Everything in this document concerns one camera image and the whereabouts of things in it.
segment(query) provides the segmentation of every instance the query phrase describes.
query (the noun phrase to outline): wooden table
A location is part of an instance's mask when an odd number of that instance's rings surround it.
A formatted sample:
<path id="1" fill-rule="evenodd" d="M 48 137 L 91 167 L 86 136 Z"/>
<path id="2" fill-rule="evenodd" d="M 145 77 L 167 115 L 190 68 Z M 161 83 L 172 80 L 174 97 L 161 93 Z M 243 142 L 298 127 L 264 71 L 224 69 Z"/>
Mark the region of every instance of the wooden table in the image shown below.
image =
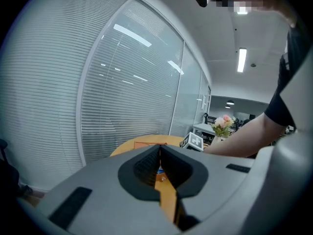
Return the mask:
<path id="1" fill-rule="evenodd" d="M 148 143 L 167 143 L 179 146 L 179 143 L 184 138 L 166 136 L 166 135 L 148 135 L 135 139 L 131 139 L 120 145 L 112 152 L 111 156 L 121 154 L 123 152 L 131 151 L 134 149 L 134 142 L 148 142 Z M 155 189 L 160 192 L 161 208 L 164 210 L 168 218 L 173 222 L 176 209 L 176 191 L 168 179 L 163 182 L 156 181 Z"/>

